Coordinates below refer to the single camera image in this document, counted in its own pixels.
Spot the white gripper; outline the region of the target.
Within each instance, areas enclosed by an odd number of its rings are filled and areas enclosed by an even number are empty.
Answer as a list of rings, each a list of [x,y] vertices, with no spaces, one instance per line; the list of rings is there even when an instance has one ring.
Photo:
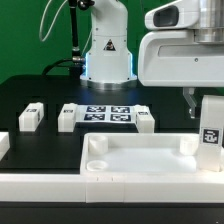
[[[194,87],[224,87],[224,45],[196,43],[189,30],[149,32],[140,43],[138,78],[144,86],[184,87],[194,119]]]

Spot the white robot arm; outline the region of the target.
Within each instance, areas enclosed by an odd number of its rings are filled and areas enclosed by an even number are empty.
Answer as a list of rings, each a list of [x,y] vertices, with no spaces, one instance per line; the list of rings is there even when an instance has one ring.
[[[118,0],[95,0],[91,16],[92,46],[82,84],[181,87],[192,113],[196,87],[224,87],[224,0],[174,0],[147,12],[137,74],[127,48],[126,7]]]

